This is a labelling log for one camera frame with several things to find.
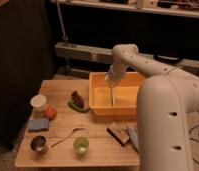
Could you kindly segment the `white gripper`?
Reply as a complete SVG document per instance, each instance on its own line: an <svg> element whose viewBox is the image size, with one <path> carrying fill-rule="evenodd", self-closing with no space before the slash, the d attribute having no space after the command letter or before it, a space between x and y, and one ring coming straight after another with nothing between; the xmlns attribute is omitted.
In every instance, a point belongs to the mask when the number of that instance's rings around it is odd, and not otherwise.
<svg viewBox="0 0 199 171"><path fill-rule="evenodd" d="M126 74L126 67L112 64L105 75L105 81L109 88L116 87Z"/></svg>

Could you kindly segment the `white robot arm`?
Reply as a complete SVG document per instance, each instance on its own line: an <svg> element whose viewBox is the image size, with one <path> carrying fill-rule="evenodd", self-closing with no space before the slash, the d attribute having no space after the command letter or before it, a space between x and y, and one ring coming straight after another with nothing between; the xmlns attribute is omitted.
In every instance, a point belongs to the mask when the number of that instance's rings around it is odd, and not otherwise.
<svg viewBox="0 0 199 171"><path fill-rule="evenodd" d="M110 87L129 67L145 77L136 102L140 171L194 171L187 115L199 110L199 77L141 56L134 44L114 46L112 56Z"/></svg>

